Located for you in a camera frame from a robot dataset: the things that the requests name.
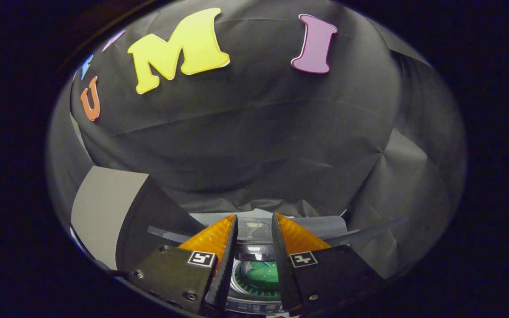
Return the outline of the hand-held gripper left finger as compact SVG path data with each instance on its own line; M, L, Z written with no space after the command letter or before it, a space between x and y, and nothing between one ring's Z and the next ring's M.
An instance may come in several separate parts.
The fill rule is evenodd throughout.
M132 288L183 315L222 315L238 218L229 215L178 246L161 244L126 275Z

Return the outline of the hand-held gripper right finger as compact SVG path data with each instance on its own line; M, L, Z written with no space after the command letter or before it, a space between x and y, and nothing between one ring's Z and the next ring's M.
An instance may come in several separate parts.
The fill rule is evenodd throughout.
M349 245L333 247L284 215L273 216L271 235L281 303L291 316L331 317L387 286Z

